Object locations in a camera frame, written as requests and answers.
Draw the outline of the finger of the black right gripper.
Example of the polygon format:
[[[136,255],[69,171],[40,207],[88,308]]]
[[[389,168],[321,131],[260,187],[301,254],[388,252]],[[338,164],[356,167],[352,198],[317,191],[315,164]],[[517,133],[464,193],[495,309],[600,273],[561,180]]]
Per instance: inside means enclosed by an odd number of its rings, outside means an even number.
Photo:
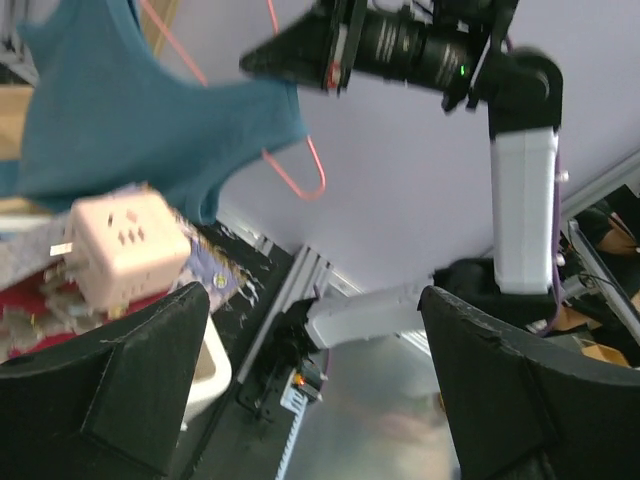
[[[327,70],[332,38],[334,1],[315,1],[285,28],[273,1],[266,2],[273,36],[243,53],[240,69],[251,76],[268,76],[316,90],[328,90]]]

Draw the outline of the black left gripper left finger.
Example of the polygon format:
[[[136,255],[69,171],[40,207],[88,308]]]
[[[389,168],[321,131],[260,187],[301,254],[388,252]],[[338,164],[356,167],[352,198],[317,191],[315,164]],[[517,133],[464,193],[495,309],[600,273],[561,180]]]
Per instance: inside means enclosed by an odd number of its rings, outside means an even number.
[[[190,283],[2,364],[2,478],[166,478],[208,322]]]

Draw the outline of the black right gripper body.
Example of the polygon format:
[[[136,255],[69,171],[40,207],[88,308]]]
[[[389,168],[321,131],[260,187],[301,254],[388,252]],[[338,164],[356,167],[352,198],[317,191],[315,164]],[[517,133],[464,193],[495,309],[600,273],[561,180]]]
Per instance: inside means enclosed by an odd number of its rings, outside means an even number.
[[[391,11],[366,1],[321,1],[330,47],[320,88],[340,92],[352,71],[437,91],[453,110],[468,95],[486,46],[500,49],[513,1],[408,1]]]

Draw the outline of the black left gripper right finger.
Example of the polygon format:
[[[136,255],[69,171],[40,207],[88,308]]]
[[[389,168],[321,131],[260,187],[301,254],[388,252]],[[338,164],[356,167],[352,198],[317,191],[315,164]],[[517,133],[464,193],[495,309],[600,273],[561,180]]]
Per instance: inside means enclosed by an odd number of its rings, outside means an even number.
[[[439,288],[425,288],[419,306],[462,478],[638,478],[638,371]]]

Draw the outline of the teal tank top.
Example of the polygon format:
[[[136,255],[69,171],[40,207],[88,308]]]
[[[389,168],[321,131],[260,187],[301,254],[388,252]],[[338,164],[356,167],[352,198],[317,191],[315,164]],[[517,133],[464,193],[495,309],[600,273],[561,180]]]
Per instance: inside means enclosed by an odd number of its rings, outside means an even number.
[[[1,193],[53,211],[146,183],[197,224],[217,216],[225,181],[307,134],[297,89],[275,80],[205,88],[152,55],[130,1],[63,1],[23,24],[39,79],[21,156]]]

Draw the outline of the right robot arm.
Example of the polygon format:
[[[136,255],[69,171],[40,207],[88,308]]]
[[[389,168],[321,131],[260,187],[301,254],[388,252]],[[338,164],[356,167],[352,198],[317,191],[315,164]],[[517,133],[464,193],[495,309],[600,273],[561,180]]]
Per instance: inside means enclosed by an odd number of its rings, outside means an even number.
[[[512,48],[513,1],[417,1],[395,11],[318,1],[245,53],[241,69],[340,92],[353,72],[442,94],[442,108],[485,104],[493,254],[438,270],[434,282],[517,326],[553,320],[561,298],[557,174],[563,76],[533,48]]]

